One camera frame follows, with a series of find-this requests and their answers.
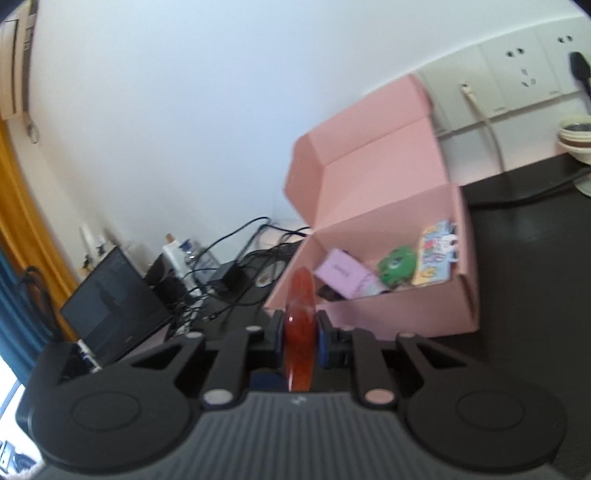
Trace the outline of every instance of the laptop screen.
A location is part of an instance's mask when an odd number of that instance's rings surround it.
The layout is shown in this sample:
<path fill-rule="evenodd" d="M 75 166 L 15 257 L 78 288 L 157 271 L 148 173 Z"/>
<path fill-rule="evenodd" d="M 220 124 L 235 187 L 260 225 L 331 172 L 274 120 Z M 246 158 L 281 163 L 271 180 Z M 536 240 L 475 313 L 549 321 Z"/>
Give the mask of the laptop screen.
<path fill-rule="evenodd" d="M 125 355 L 170 318 L 119 248 L 86 277 L 61 314 L 101 365 Z"/>

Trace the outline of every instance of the power adapter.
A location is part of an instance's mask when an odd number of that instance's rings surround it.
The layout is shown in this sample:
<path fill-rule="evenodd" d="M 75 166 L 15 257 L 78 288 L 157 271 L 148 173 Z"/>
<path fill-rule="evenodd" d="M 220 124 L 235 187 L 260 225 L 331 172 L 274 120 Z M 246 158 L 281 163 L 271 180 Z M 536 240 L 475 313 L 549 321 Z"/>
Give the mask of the power adapter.
<path fill-rule="evenodd" d="M 221 265 L 209 278 L 207 286 L 218 294 L 225 294 L 236 289 L 247 280 L 242 267 L 235 260 Z"/>
<path fill-rule="evenodd" d="M 573 77 L 583 84 L 585 93 L 591 99 L 591 67 L 584 55 L 579 51 L 572 51 L 569 55 L 570 59 L 570 73 Z"/>

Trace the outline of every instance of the plastic bottle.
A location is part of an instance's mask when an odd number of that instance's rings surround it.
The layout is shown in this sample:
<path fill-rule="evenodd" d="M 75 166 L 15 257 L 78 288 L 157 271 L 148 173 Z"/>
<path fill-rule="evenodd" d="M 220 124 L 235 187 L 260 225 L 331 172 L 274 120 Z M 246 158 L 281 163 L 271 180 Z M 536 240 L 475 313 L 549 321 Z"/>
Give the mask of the plastic bottle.
<path fill-rule="evenodd" d="M 202 253 L 204 248 L 195 240 L 185 240 L 180 248 L 184 253 L 184 262 L 189 270 L 194 271 L 195 277 L 202 284 L 207 284 L 209 278 L 219 268 L 220 263 L 210 251 Z"/>
<path fill-rule="evenodd" d="M 162 247 L 162 253 L 173 268 L 174 274 L 183 282 L 185 288 L 193 297 L 201 296 L 201 292 L 191 275 L 191 269 L 185 263 L 185 254 L 180 248 L 181 244 L 170 233 L 166 235 L 166 240 L 168 243 Z"/>

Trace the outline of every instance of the box flap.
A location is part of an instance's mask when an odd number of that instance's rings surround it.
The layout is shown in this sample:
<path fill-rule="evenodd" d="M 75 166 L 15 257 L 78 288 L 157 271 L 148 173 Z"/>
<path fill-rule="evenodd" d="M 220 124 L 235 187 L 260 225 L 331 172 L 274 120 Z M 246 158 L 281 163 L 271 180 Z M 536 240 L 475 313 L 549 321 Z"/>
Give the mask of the box flap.
<path fill-rule="evenodd" d="M 314 229 L 447 183 L 414 76 L 376 90 L 300 137 L 285 195 Z"/>

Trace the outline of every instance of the green toy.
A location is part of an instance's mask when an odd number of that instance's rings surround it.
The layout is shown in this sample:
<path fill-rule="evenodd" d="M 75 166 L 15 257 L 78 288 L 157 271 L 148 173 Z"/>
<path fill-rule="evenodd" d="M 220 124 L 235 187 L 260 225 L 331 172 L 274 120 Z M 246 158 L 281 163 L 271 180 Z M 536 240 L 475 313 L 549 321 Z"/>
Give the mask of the green toy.
<path fill-rule="evenodd" d="M 417 254 L 408 245 L 392 250 L 378 264 L 380 280 L 390 288 L 410 280 L 417 267 Z"/>

